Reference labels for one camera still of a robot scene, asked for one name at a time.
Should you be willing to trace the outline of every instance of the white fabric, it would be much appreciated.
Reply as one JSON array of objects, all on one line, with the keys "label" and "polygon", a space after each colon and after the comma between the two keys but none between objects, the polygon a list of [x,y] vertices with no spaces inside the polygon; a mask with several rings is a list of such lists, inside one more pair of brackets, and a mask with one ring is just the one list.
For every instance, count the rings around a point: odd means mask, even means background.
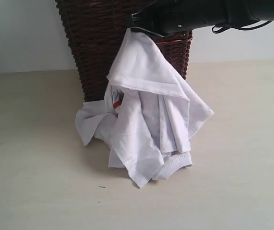
[{"label": "white fabric", "polygon": [[84,103],[77,113],[83,143],[103,140],[110,147],[109,167],[126,167],[139,187],[191,166],[189,140],[213,112],[156,44],[127,30],[107,78],[105,101]]}]

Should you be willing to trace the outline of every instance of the white wall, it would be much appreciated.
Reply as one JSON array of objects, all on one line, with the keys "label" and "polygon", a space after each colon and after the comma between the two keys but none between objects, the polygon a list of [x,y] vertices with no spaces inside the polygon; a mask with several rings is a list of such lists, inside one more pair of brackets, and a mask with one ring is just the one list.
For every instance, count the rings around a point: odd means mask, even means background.
[{"label": "white wall", "polygon": [[[191,62],[274,58],[274,23],[256,31],[194,33]],[[0,0],[0,72],[75,69],[54,0]]]}]

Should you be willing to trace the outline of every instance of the beige table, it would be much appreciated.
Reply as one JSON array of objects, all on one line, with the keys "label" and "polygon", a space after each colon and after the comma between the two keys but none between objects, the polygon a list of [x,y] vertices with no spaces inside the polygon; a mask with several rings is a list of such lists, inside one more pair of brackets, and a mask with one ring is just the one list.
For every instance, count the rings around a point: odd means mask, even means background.
[{"label": "beige table", "polygon": [[191,65],[194,166],[142,190],[83,147],[76,71],[0,75],[0,230],[274,230],[274,61]]}]

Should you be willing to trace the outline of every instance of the wicker basket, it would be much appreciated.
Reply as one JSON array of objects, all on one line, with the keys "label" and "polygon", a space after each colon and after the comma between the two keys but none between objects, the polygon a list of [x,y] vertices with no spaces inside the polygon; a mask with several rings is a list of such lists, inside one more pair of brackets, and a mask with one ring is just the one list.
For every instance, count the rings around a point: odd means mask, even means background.
[{"label": "wicker basket", "polygon": [[[106,76],[122,43],[127,16],[153,1],[56,0],[86,102],[104,98]],[[165,58],[185,78],[192,31],[152,39]]]}]

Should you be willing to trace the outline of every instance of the black strap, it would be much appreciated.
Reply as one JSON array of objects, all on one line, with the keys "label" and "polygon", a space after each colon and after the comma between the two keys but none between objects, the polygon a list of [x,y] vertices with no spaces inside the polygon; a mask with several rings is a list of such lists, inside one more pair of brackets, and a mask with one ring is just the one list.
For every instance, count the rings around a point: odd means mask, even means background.
[{"label": "black strap", "polygon": [[259,29],[259,28],[262,28],[268,24],[270,24],[272,21],[267,21],[263,24],[260,24],[260,25],[257,25],[257,26],[254,26],[254,27],[249,27],[249,28],[244,28],[244,27],[241,27],[241,26],[234,26],[234,25],[226,25],[224,27],[221,27],[221,26],[218,26],[218,25],[215,25],[213,28],[212,28],[212,31],[214,34],[220,34],[226,30],[229,30],[229,29],[237,29],[237,30],[242,30],[242,31],[250,31],[250,30],[256,30],[256,29]]}]

